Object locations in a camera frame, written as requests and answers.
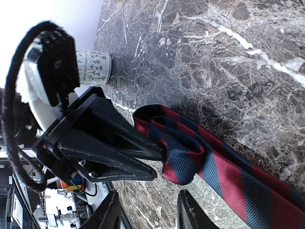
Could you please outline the red navy striped tie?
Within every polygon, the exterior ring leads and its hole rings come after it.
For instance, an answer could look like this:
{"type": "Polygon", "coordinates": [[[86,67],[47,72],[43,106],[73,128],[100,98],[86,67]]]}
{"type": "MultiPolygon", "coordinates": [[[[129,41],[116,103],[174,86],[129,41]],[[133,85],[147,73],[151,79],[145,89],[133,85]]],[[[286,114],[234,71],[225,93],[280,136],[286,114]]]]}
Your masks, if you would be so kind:
{"type": "Polygon", "coordinates": [[[165,150],[163,177],[199,175],[253,229],[302,229],[305,197],[242,157],[193,120],[159,104],[133,113],[136,129],[165,150]]]}

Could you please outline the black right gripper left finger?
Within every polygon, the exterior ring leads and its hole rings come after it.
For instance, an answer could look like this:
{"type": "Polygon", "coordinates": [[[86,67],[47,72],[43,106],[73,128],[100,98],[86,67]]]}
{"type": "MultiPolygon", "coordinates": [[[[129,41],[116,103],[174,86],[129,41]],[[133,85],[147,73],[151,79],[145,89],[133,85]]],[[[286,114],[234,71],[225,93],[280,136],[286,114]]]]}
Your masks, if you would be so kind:
{"type": "Polygon", "coordinates": [[[121,203],[116,190],[111,190],[80,229],[120,229],[121,203]]]}

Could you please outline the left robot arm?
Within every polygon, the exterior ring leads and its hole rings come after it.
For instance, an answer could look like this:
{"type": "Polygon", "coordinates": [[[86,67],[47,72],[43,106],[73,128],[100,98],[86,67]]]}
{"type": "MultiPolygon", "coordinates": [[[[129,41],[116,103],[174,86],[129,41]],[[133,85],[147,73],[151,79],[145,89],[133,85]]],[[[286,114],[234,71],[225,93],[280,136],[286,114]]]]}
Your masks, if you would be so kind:
{"type": "Polygon", "coordinates": [[[23,183],[43,190],[41,167],[66,184],[80,175],[90,182],[152,181],[155,170],[145,160],[161,161],[163,149],[136,130],[114,108],[102,88],[72,94],[66,107],[52,107],[35,98],[24,103],[3,91],[1,137],[10,165],[23,183]]]}

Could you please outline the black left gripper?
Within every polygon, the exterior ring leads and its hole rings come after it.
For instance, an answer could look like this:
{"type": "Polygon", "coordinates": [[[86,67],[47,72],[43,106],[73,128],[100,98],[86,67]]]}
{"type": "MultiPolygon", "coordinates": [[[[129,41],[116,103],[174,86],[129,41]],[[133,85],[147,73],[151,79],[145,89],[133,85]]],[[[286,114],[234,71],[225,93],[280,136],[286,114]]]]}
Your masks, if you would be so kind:
{"type": "Polygon", "coordinates": [[[163,148],[128,123],[100,87],[85,91],[34,147],[37,159],[62,181],[76,174],[91,182],[152,181],[156,171],[130,157],[165,158],[163,148]]]}

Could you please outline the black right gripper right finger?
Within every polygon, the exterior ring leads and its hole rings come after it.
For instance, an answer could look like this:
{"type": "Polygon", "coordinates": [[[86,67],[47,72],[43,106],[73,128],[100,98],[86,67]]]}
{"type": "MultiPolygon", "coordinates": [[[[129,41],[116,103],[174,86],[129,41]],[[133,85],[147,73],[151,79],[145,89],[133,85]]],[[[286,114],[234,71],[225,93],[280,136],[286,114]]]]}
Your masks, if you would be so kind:
{"type": "Polygon", "coordinates": [[[187,189],[178,194],[176,221],[178,229],[219,229],[187,189]]]}

